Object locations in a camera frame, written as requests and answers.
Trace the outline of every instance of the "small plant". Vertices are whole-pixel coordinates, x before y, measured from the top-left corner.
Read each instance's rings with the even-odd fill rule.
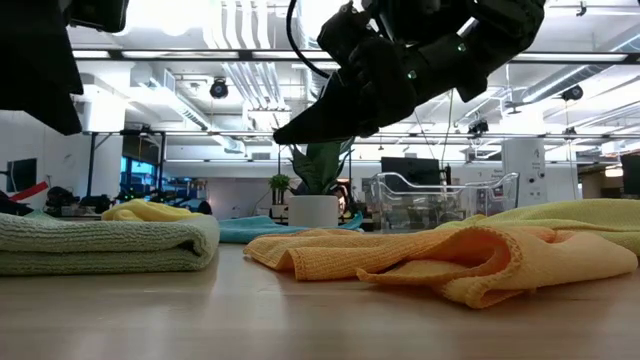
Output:
[[[327,195],[336,183],[344,168],[347,156],[342,160],[340,155],[350,152],[354,138],[341,142],[309,144],[307,155],[296,146],[292,148],[293,170],[302,179],[309,190],[308,195]]]
[[[289,189],[290,181],[291,178],[283,174],[273,175],[271,179],[269,179],[273,205],[284,204],[284,193]]]

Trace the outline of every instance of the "transparent container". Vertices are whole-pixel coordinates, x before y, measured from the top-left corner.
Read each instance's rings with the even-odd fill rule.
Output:
[[[381,173],[371,180],[367,205],[375,231],[407,233],[434,229],[449,221],[482,214],[495,215],[518,207],[516,173],[500,180],[464,186],[422,186],[397,173]]]

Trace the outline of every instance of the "towel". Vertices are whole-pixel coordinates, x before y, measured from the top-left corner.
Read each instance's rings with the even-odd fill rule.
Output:
[[[199,270],[211,262],[219,231],[210,216],[73,223],[41,212],[0,214],[0,275]]]
[[[377,284],[426,286],[476,309],[538,287],[612,277],[638,266],[636,254],[616,244],[636,248],[640,242],[635,201],[579,201],[513,212],[496,215],[501,221],[475,217],[415,234],[316,229],[263,236],[245,254],[274,270],[293,271],[298,280],[357,276]]]
[[[339,228],[357,230],[360,228],[360,225],[362,225],[362,214],[358,213],[353,220]],[[220,242],[248,244],[258,236],[270,234],[293,234],[304,230],[308,230],[308,228],[276,224],[268,216],[220,220]]]
[[[102,220],[115,221],[178,221],[193,219],[202,214],[165,204],[146,202],[142,199],[131,200],[112,207],[102,213]]]

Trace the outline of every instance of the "white planter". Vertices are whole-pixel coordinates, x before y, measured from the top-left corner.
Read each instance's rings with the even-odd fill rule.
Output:
[[[286,218],[286,208],[287,205],[271,205],[271,217],[274,219]]]
[[[305,195],[290,198],[289,225],[310,228],[338,226],[338,197]]]

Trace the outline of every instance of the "wooden table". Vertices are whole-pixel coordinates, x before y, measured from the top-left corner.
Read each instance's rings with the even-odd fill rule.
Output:
[[[199,273],[0,278],[0,359],[638,359],[640,275],[476,311],[298,283],[223,245]]]

